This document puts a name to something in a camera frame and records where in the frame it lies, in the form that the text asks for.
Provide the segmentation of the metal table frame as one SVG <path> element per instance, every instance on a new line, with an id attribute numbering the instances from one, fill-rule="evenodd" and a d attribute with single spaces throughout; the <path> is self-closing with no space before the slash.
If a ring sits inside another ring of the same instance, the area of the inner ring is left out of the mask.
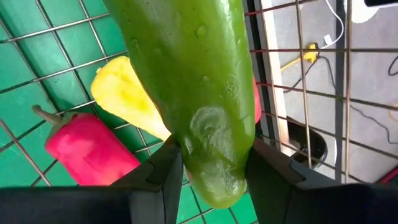
<path id="1" fill-rule="evenodd" d="M 243 0 L 245 23 L 248 30 L 249 48 L 259 50 L 262 47 L 276 47 L 273 40 L 275 31 L 267 30 L 263 14 L 256 13 L 262 9 L 261 0 Z M 306 133 L 305 125 L 285 114 L 283 90 L 271 87 L 279 85 L 276 80 L 279 63 L 278 56 L 268 52 L 252 54 L 254 67 L 254 82 L 259 94 L 260 120 L 256 124 L 257 137 L 264 142 L 275 146 L 295 161 L 308 165 L 311 160 L 311 169 L 319 168 L 328 155 L 328 148 L 324 138 L 317 132 L 310 130 Z M 310 140 L 312 150 L 308 157 L 307 140 Z"/>

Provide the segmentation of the yellow power plug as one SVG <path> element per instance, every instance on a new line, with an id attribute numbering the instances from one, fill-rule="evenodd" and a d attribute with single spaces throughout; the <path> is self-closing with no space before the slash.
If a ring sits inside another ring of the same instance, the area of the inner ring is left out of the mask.
<path id="1" fill-rule="evenodd" d="M 311 52 L 305 52 L 303 54 L 303 59 L 310 62 L 310 63 L 314 63 L 318 57 L 318 52 L 316 51 L 316 49 L 318 48 L 318 44 L 317 43 L 311 43 L 307 45 L 307 49 L 312 49 Z M 289 63 L 283 65 L 280 70 L 281 72 L 284 71 L 286 68 L 289 68 L 290 66 L 292 66 L 293 64 L 297 63 L 301 61 L 301 58 L 298 57 L 292 61 L 290 61 Z"/>

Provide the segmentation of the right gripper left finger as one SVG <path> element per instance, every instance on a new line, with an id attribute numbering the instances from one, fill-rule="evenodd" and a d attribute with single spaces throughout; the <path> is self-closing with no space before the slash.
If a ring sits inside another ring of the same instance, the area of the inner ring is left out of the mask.
<path id="1" fill-rule="evenodd" d="M 176 224 L 182 177 L 182 150 L 170 136 L 150 158 L 112 186 L 126 190 L 132 224 Z"/>

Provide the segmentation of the black white pole round base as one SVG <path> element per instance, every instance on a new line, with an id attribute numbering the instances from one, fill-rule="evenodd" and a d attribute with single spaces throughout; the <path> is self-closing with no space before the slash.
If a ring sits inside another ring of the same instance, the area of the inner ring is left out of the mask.
<path id="1" fill-rule="evenodd" d="M 372 18 L 379 9 L 398 6 L 398 0 L 344 0 L 346 17 L 351 14 L 351 22 L 361 24 Z"/>

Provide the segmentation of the green cucumber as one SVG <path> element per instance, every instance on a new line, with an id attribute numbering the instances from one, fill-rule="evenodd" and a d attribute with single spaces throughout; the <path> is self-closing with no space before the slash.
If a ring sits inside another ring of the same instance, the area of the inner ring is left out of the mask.
<path id="1" fill-rule="evenodd" d="M 188 179 L 213 208 L 246 191 L 255 137 L 243 0 L 103 0 L 137 77 L 180 144 Z"/>

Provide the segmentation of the long red chili pepper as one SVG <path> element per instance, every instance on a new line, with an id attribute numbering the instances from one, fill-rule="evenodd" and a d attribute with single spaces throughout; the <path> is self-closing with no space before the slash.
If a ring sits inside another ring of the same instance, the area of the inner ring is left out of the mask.
<path id="1" fill-rule="evenodd" d="M 34 105 L 35 114 L 52 124 L 45 150 L 78 185 L 111 185 L 140 166 L 139 160 L 95 115 L 67 112 L 63 116 Z"/>

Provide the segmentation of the yellow corn cob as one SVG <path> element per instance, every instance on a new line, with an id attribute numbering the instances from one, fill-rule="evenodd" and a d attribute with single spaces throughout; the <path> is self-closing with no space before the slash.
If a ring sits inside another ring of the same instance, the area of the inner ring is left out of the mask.
<path id="1" fill-rule="evenodd" d="M 98 68 L 90 91 L 105 111 L 163 141 L 171 135 L 128 57 L 114 58 Z"/>

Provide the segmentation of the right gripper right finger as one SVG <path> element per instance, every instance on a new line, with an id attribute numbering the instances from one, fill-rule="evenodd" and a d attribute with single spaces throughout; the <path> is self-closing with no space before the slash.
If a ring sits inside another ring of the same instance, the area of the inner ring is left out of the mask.
<path id="1" fill-rule="evenodd" d="M 284 224 L 294 184 L 304 177 L 291 168 L 292 158 L 255 139 L 245 176 L 259 224 Z"/>

